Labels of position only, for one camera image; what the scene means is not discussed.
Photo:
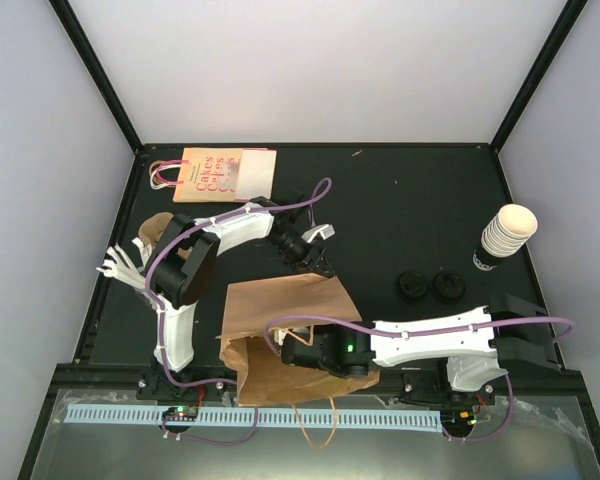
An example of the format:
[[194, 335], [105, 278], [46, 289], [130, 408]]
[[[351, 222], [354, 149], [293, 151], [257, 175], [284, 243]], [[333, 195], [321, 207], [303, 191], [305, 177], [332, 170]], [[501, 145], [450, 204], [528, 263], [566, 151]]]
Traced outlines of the brown paper bag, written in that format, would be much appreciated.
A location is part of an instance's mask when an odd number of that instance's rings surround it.
[[233, 283], [228, 286], [219, 358], [237, 372], [241, 406], [273, 406], [329, 400], [369, 388], [371, 372], [360, 379], [336, 378], [320, 370], [289, 366], [279, 357], [281, 342], [318, 344], [322, 317], [359, 321], [360, 314], [340, 280], [300, 274]]

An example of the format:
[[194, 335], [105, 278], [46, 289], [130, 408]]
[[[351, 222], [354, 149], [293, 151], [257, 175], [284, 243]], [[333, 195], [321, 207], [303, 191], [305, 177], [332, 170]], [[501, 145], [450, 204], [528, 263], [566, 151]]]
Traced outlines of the brown pulp cup carrier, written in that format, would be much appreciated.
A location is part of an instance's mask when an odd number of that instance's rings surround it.
[[160, 212], [151, 216], [141, 224], [138, 238], [144, 245], [154, 248], [173, 217], [170, 212]]

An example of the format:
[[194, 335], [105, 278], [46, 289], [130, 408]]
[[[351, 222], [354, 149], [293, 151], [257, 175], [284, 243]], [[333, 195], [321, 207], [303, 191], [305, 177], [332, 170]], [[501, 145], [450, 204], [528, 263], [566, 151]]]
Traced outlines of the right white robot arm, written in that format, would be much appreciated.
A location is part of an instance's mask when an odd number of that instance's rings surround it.
[[459, 402], [512, 369], [557, 372], [548, 355], [555, 339], [543, 343], [520, 333], [522, 326], [551, 323], [544, 308], [509, 294], [464, 313], [411, 322], [350, 322], [307, 315], [308, 327], [270, 327], [281, 361], [337, 378], [363, 378], [373, 371], [437, 360], [437, 396]]

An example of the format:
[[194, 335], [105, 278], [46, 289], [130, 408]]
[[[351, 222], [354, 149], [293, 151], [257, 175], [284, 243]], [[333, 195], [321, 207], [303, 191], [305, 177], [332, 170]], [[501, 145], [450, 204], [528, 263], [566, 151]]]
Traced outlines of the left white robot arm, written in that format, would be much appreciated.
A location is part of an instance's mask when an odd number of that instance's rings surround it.
[[149, 299], [158, 316], [156, 360], [166, 367], [159, 386], [173, 399], [187, 397], [195, 376], [186, 367], [194, 358], [193, 324], [200, 299], [210, 290], [217, 257], [254, 240], [269, 241], [283, 260], [300, 272], [331, 276], [323, 242], [335, 235], [331, 224], [301, 233], [295, 221], [308, 206], [278, 205], [257, 197], [216, 217], [185, 214], [166, 223], [145, 266]]

